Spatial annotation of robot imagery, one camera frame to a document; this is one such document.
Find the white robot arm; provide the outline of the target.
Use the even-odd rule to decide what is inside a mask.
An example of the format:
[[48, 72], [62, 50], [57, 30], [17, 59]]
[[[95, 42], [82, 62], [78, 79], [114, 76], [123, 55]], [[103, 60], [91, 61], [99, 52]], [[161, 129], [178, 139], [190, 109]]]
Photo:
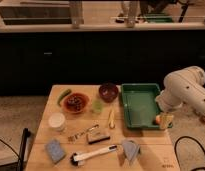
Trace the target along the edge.
[[161, 114], [168, 116], [184, 103], [193, 107], [205, 117], [205, 71], [198, 66], [190, 66], [173, 71], [164, 77], [164, 89], [156, 96]]

